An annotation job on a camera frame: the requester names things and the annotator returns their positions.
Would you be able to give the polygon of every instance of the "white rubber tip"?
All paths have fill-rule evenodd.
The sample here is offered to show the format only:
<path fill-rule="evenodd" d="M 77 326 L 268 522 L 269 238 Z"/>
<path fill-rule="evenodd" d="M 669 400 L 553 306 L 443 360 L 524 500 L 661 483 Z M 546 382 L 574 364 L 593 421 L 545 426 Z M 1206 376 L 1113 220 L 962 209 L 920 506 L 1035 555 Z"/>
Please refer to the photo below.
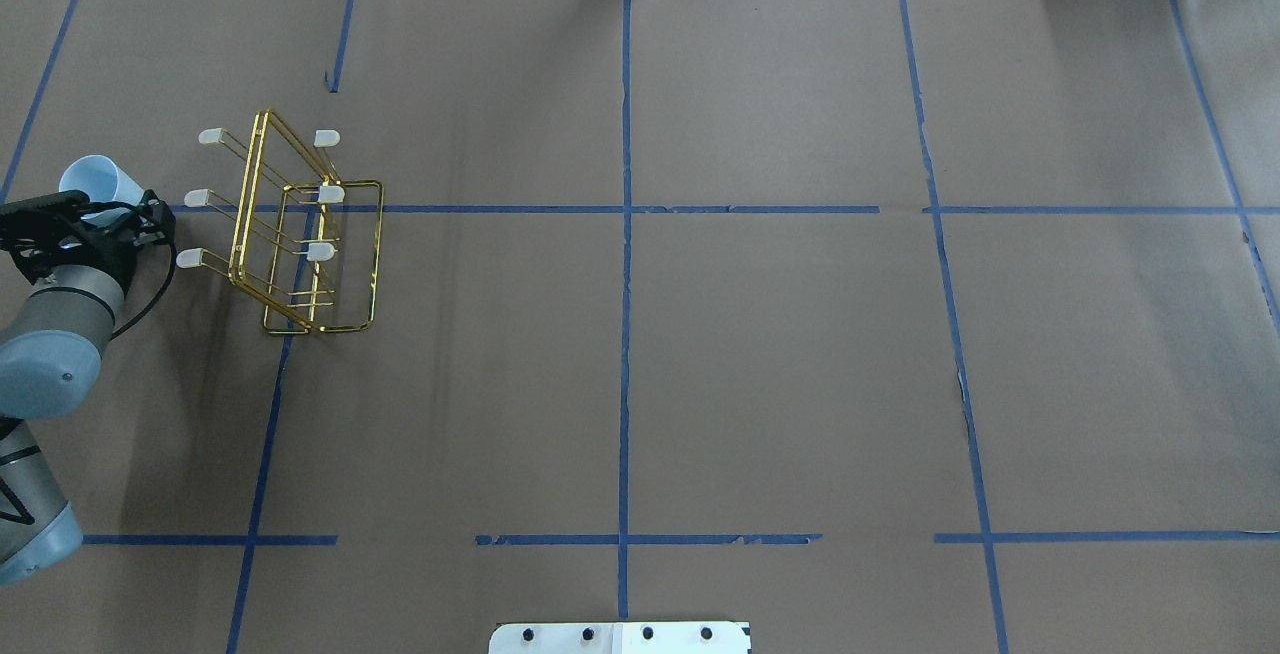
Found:
<path fill-rule="evenodd" d="M 334 129 L 316 129 L 316 147 L 337 147 L 338 142 L 342 142 L 342 134 L 338 134 Z"/>
<path fill-rule="evenodd" d="M 347 189 L 342 186 L 320 184 L 320 191 L 316 192 L 316 203 L 342 203 L 343 198 L 347 198 Z"/>
<path fill-rule="evenodd" d="M 192 209 L 207 207 L 211 193 L 212 192 L 210 189 L 192 189 L 191 192 L 187 192 L 186 197 L 182 198 L 182 203 L 186 203 L 186 206 Z"/>
<path fill-rule="evenodd" d="M 338 253 L 338 248 L 328 243 L 328 241 L 312 241 L 311 244 L 307 244 L 308 262 L 328 262 L 329 259 L 333 259 L 334 253 Z"/>
<path fill-rule="evenodd" d="M 178 252 L 178 267 L 197 267 L 205 262 L 205 250 L 182 250 Z"/>

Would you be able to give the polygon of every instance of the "light blue joint cap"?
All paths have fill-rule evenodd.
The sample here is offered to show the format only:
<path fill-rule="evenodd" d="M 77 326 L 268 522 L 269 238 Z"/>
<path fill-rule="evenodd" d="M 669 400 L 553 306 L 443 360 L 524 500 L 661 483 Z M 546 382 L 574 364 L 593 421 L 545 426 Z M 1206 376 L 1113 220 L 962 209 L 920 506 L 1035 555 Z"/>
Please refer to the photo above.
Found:
<path fill-rule="evenodd" d="M 36 535 L 17 554 L 8 561 L 0 562 L 0 586 L 18 584 L 40 570 L 52 567 L 67 557 L 70 557 L 81 544 L 84 535 L 76 521 L 76 513 L 68 504 L 61 512 L 49 522 L 45 531 Z"/>
<path fill-rule="evenodd" d="M 0 416 L 63 417 L 93 388 L 102 356 L 73 331 L 27 331 L 0 344 Z"/>

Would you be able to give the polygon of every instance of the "white plastic cap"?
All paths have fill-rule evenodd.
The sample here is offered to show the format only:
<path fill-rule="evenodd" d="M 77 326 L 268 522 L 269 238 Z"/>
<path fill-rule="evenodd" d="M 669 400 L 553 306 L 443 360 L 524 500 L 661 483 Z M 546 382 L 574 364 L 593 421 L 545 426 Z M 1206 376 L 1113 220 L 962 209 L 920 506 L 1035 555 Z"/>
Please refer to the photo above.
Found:
<path fill-rule="evenodd" d="M 308 262 L 328 262 L 329 259 L 333 259 L 334 253 L 338 253 L 338 248 L 328 243 L 328 241 L 312 241 L 311 244 L 307 244 Z"/>
<path fill-rule="evenodd" d="M 178 267 L 197 267 L 205 262 L 205 250 L 182 250 L 178 253 Z"/>
<path fill-rule="evenodd" d="M 347 189 L 342 186 L 320 184 L 320 191 L 316 192 L 316 203 L 342 203 L 343 198 L 347 198 Z"/>
<path fill-rule="evenodd" d="M 337 147 L 338 142 L 342 142 L 342 134 L 334 129 L 316 129 L 315 142 L 320 148 Z"/>
<path fill-rule="evenodd" d="M 186 197 L 182 198 L 182 203 L 186 203 L 186 206 L 192 209 L 207 207 L 210 193 L 210 189 L 192 189 L 191 192 L 187 192 Z"/>
<path fill-rule="evenodd" d="M 202 145 L 220 145 L 223 143 L 223 131 L 221 127 L 218 129 L 206 129 L 200 133 L 200 143 Z"/>

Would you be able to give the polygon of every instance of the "gold wire rack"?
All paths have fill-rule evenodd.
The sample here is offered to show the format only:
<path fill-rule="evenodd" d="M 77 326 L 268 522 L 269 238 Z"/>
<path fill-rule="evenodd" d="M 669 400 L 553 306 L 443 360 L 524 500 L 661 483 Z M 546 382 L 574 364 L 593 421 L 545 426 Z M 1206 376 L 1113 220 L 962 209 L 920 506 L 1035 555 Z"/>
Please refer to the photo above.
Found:
<path fill-rule="evenodd" d="M 296 157 L 285 154 L 285 161 L 278 157 L 269 161 L 268 146 L 273 145 L 274 152 L 280 142 Z M 200 134 L 200 143 L 220 145 L 241 157 L 244 179 L 234 202 L 215 189 L 193 189 L 187 195 L 188 207 L 220 212 L 234 223 L 234 233 L 227 257 L 206 248 L 184 250 L 178 266 L 209 267 L 259 299 L 268 334 L 342 334 L 362 331 L 374 323 L 385 193 L 379 180 L 338 177 L 328 152 L 338 142 L 337 131 L 316 131 L 314 142 L 307 145 L 274 110 L 257 113 L 247 145 L 225 129 L 206 129 Z M 360 320 L 339 321 L 340 285 L 347 274 L 344 266 L 337 266 L 347 244 L 340 229 L 346 221 L 339 221 L 339 215 L 352 209 L 347 203 L 352 189 L 370 189 L 376 196 L 369 306 L 361 308 Z M 274 220 L 260 216 L 271 212 Z M 288 276 L 292 282 L 285 282 Z"/>

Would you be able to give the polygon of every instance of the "black wire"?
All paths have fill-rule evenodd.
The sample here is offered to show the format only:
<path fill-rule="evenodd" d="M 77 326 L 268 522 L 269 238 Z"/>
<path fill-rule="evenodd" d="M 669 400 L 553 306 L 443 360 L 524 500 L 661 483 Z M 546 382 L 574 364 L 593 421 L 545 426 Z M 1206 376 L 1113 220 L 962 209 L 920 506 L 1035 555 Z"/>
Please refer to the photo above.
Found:
<path fill-rule="evenodd" d="M 163 227 L 160 227 L 160 221 L 156 221 L 155 218 L 148 215 L 146 212 L 146 209 L 137 207 L 133 206 L 133 203 L 124 203 L 124 202 L 110 202 L 110 209 L 129 209 L 129 211 L 136 212 L 136 215 L 145 218 L 145 220 L 150 221 L 151 227 L 156 227 L 156 230 L 159 230 L 161 235 L 164 234 L 164 229 Z M 142 307 L 141 312 L 137 312 L 137 316 L 133 316 L 132 320 L 125 323 L 124 326 L 120 326 L 120 329 L 115 330 L 111 334 L 111 340 L 115 340 L 115 338 L 124 334 L 124 331 L 133 329 L 133 325 L 142 321 L 143 317 L 150 315 L 151 308 L 155 308 L 156 305 L 160 303 L 160 298 L 164 297 L 165 291 L 169 291 L 169 285 L 173 284 L 173 276 L 174 274 L 178 273 L 178 244 L 174 244 L 172 235 L 165 235 L 165 244 L 169 244 L 169 274 L 164 276 L 164 284 L 160 285 L 160 289 L 156 289 L 155 296 L 151 297 L 151 301 L 147 302 L 146 307 Z"/>

